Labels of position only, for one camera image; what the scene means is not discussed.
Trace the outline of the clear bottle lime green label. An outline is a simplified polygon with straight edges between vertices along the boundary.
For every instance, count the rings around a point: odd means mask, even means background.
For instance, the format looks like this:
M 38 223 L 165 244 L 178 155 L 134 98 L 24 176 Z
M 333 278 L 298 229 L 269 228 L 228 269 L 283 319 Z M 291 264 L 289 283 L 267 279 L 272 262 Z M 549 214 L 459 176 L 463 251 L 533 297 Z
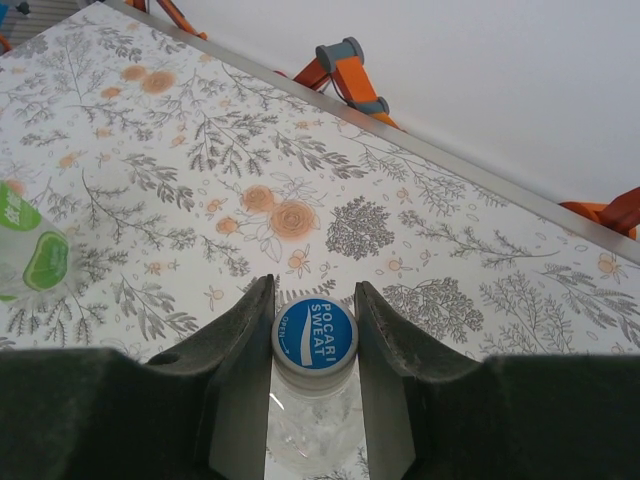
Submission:
M 0 301 L 34 300 L 70 278 L 71 243 L 5 181 L 0 181 Z

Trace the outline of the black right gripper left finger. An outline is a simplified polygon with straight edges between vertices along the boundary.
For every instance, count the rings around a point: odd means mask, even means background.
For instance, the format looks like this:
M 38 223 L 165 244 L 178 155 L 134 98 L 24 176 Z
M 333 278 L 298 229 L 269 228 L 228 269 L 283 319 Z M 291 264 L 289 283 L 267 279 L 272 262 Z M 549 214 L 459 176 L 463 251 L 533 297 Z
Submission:
M 181 381 L 178 475 L 265 471 L 275 279 L 265 275 L 226 313 L 148 364 Z

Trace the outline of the clear unlabelled plastic bottle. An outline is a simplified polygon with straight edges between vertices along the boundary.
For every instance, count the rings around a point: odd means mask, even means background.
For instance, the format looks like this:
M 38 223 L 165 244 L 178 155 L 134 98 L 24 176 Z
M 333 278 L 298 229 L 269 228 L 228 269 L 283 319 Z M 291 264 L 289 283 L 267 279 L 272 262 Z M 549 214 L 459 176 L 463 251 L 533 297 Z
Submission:
M 267 455 L 304 477 L 325 474 L 356 452 L 364 438 L 361 389 L 353 374 L 339 389 L 305 396 L 278 374 L 271 380 Z

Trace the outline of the white blue Pocari Sweat cap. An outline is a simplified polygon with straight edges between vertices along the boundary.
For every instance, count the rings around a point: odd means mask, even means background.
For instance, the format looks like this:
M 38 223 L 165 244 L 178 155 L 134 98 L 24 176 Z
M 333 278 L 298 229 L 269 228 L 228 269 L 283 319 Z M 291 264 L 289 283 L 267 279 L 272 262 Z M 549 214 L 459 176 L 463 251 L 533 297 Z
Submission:
M 303 295 L 277 313 L 271 332 L 274 368 L 293 392 L 330 395 L 351 376 L 359 344 L 356 320 L 341 302 Z

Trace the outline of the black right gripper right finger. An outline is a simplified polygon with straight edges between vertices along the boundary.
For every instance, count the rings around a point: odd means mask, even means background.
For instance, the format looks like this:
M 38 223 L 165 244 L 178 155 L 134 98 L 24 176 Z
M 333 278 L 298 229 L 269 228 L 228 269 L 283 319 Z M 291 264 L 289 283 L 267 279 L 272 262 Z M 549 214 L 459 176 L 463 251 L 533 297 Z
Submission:
M 404 318 L 369 282 L 356 284 L 355 313 L 369 473 L 449 475 L 434 390 L 479 363 Z

